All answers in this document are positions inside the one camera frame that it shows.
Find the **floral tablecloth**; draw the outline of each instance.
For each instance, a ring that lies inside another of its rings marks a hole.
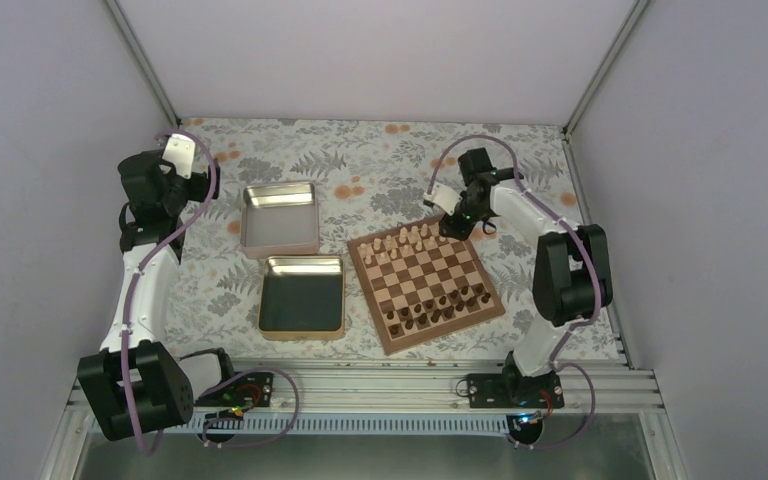
[[[455,188],[461,186],[455,157],[469,148],[486,147],[495,165],[510,165],[501,147],[479,140],[439,158],[464,135],[491,134],[509,142],[537,195],[562,215],[580,220],[556,127],[191,118],[185,128],[210,147],[222,168],[222,181],[219,198],[187,231],[166,326],[166,344],[177,355],[221,346],[233,357],[387,358],[346,242],[435,213],[421,202],[434,162],[443,162],[438,181]],[[206,167],[200,157],[197,171]],[[320,202],[320,253],[340,254],[345,261],[346,333],[340,340],[275,342],[257,330],[263,262],[247,259],[240,248],[241,190],[248,184],[291,180],[314,182]],[[194,210],[190,204],[187,215]],[[390,358],[502,359],[532,322],[542,321],[536,320],[529,290],[534,245],[526,244],[504,221],[492,235],[477,228],[472,241],[507,313]],[[580,329],[561,355],[594,360],[617,356],[604,312],[595,325]]]

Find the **chessboard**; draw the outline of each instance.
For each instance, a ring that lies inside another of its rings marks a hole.
[[[387,355],[505,313],[472,242],[439,236],[440,218],[349,242]]]

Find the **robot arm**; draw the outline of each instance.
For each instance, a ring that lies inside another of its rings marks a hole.
[[[183,235],[144,267],[130,310],[131,346],[128,352],[121,351],[125,298],[138,265],[181,226],[179,217],[187,202],[201,202],[207,195],[207,174],[192,172],[195,154],[192,140],[172,135],[164,149],[142,152],[119,164],[128,196],[119,216],[124,279],[113,324],[100,351],[80,360],[77,375],[96,421],[109,440],[134,435],[122,386],[121,355],[128,355],[143,432],[188,422],[195,398],[233,375],[230,359],[222,349],[197,352],[177,361],[162,344],[169,296],[181,263]],[[127,211],[133,215],[131,222],[126,221]]]
[[[582,257],[570,234],[520,192],[513,169],[495,168],[483,148],[466,152],[458,164],[466,190],[458,193],[438,183],[424,197],[426,205],[446,212],[440,220],[440,234],[465,240],[478,222],[486,228],[492,225],[492,218],[501,217],[527,242],[537,245],[531,292],[544,320],[532,324],[522,342],[508,354],[503,371],[512,402],[524,405],[523,400],[533,397],[535,390],[557,381],[550,364],[552,352],[569,322],[593,314],[596,292],[586,269],[571,266]],[[608,305],[613,292],[604,230],[598,225],[565,221],[575,229],[591,257],[602,305]]]

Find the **purple cable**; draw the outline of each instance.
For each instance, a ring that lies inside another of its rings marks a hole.
[[[236,382],[239,378],[244,377],[251,373],[256,372],[272,372],[277,373],[278,375],[281,375],[285,379],[287,379],[287,382],[290,383],[290,386],[293,387],[293,395],[296,397],[296,405],[295,408],[293,408],[293,416],[290,418],[290,422],[287,423],[287,426],[284,427],[283,430],[276,433],[275,435],[266,438],[264,440],[258,440],[256,442],[249,442],[249,443],[231,443],[228,445],[222,444],[222,443],[216,443],[213,441],[210,441],[207,439],[207,430],[212,427],[213,425],[216,425],[217,423],[221,423],[227,420],[234,420],[232,418],[214,418],[212,420],[209,420],[207,422],[204,422],[204,427],[201,431],[201,439],[204,442],[205,446],[212,446],[217,448],[249,448],[249,447],[262,447],[264,445],[269,445],[272,442],[275,442],[279,439],[281,439],[284,435],[287,435],[287,433],[290,432],[290,430],[293,428],[293,425],[296,424],[296,419],[299,418],[299,410],[301,409],[301,395],[299,395],[299,387],[296,385],[296,382],[293,381],[292,378],[290,378],[289,375],[287,375],[286,372],[283,370],[280,370],[278,368],[274,367],[258,367],[258,368],[252,368],[251,370],[246,370],[244,372],[240,372],[233,377],[229,378],[228,380],[225,380],[224,382],[220,383],[219,385],[208,388],[204,391],[204,393],[201,394],[201,397],[205,395],[210,395],[211,393],[218,392],[222,390],[223,388],[227,387],[228,385],[231,385],[232,383]]]
[[[184,231],[190,227],[195,221],[204,214],[204,212],[207,210],[208,205],[210,204],[210,201],[213,199],[213,194],[216,192],[216,160],[213,159],[213,157],[210,155],[210,149],[207,148],[207,145],[204,144],[198,137],[195,135],[192,135],[188,132],[185,132],[183,130],[178,129],[169,129],[164,130],[160,133],[158,133],[155,136],[156,140],[160,140],[162,137],[168,137],[172,134],[178,134],[184,137],[189,138],[190,140],[194,141],[196,145],[201,149],[202,153],[204,153],[207,156],[207,162],[209,165],[209,171],[210,171],[210,186],[207,189],[207,196],[204,199],[204,202],[199,206],[199,208],[196,210],[196,212],[193,214],[192,217],[190,217],[189,220],[184,222],[183,225],[181,225],[177,230],[172,232],[171,235],[164,238],[160,243],[157,244],[149,253],[148,255],[143,258],[143,260],[138,265],[138,272],[134,273],[134,275],[131,277],[131,283],[128,285],[128,291],[125,293],[125,302],[122,306],[122,324],[123,325],[131,325],[131,305],[134,301],[134,293],[137,291],[137,283],[140,281],[140,277],[143,274],[143,270],[145,269],[146,265],[148,265],[148,262],[151,261],[152,257],[157,255],[158,252],[163,250],[169,243],[171,243],[173,240],[178,238]],[[120,364],[122,366],[122,384],[125,387],[125,404],[128,407],[128,415],[131,418],[131,428],[134,430],[134,438],[137,441],[137,447],[139,447],[140,451],[143,453],[143,455],[149,457],[152,454],[154,454],[155,450],[157,450],[157,446],[160,445],[160,439],[163,436],[163,430],[160,430],[157,432],[157,435],[154,437],[154,442],[152,443],[151,448],[146,447],[145,438],[143,438],[143,429],[140,425],[140,417],[137,413],[137,404],[136,400],[134,399],[134,386],[131,384],[131,367],[128,364],[128,337],[129,332],[127,328],[122,329],[122,348],[120,352]]]
[[[443,150],[443,154],[440,155],[440,160],[437,162],[437,165],[434,167],[434,172],[431,173],[431,182],[428,185],[428,194],[430,195],[432,190],[434,189],[434,182],[437,180],[437,171],[440,170],[440,166],[443,164],[443,159],[446,158],[446,155],[448,155],[449,152],[451,152],[452,149],[457,145],[460,145],[461,143],[467,140],[473,140],[473,139],[482,139],[482,140],[489,140],[491,142],[495,142],[501,145],[502,147],[504,147],[505,150],[508,151],[508,154],[510,154],[511,156],[511,161],[514,164],[513,165],[514,182],[516,183],[517,188],[519,188],[520,192],[522,192],[525,198],[527,198],[533,204],[537,205],[537,208],[542,210],[543,213],[545,213],[549,218],[557,222],[560,226],[564,228],[564,230],[567,231],[567,233],[569,233],[573,243],[575,243],[576,248],[578,249],[579,253],[581,253],[582,261],[584,262],[584,265],[587,267],[587,273],[590,274],[590,282],[593,285],[593,292],[595,292],[594,300],[593,300],[593,315],[590,318],[584,320],[583,322],[578,322],[570,326],[569,330],[567,330],[564,333],[564,335],[561,337],[561,340],[558,342],[554,350],[552,350],[552,353],[549,355],[549,364],[552,366],[555,366],[558,355],[561,353],[561,350],[564,348],[564,345],[566,345],[567,341],[572,336],[572,331],[579,327],[593,325],[593,323],[596,322],[596,319],[599,318],[599,310],[602,309],[602,289],[599,286],[599,277],[596,276],[596,267],[593,266],[593,259],[591,259],[590,254],[587,253],[587,249],[584,247],[584,243],[581,241],[580,238],[578,238],[578,235],[575,233],[575,230],[573,230],[570,224],[568,224],[566,220],[564,220],[560,215],[555,213],[554,210],[552,210],[548,205],[543,203],[543,201],[541,201],[534,194],[532,194],[527,188],[525,188],[525,185],[522,184],[522,180],[519,178],[519,162],[517,162],[516,152],[514,152],[514,149],[511,148],[511,146],[508,145],[504,140],[493,137],[491,135],[483,135],[483,134],[467,135],[463,138],[456,140],[454,143],[449,145],[445,150]],[[587,430],[590,427],[590,424],[593,423],[593,414],[596,412],[596,391],[593,387],[593,381],[591,380],[590,376],[587,375],[584,369],[575,363],[568,362],[562,365],[558,365],[555,368],[555,371],[560,372],[561,370],[567,367],[573,367],[579,372],[581,372],[581,374],[584,376],[584,379],[587,380],[587,384],[590,386],[590,414],[587,415],[587,419],[585,419],[584,424],[581,426],[581,428],[579,428],[574,434],[572,434],[566,440],[563,440],[558,443],[553,443],[551,445],[543,445],[540,447],[535,447],[533,445],[530,445],[529,447],[532,450],[549,450],[551,448],[565,446],[570,442],[572,442],[573,440],[575,440],[576,438],[578,438],[585,430]],[[519,445],[519,442],[516,442],[510,435],[508,435],[508,440],[515,442],[515,445]]]

